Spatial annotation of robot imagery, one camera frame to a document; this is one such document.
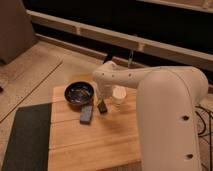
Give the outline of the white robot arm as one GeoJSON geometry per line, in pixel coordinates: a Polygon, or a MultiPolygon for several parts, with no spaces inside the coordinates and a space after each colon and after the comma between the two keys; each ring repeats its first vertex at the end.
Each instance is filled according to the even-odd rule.
{"type": "Polygon", "coordinates": [[[108,61],[92,78],[103,99],[114,85],[137,90],[142,171],[202,171],[195,113],[208,93],[202,71],[190,66],[120,70],[108,61]]]}

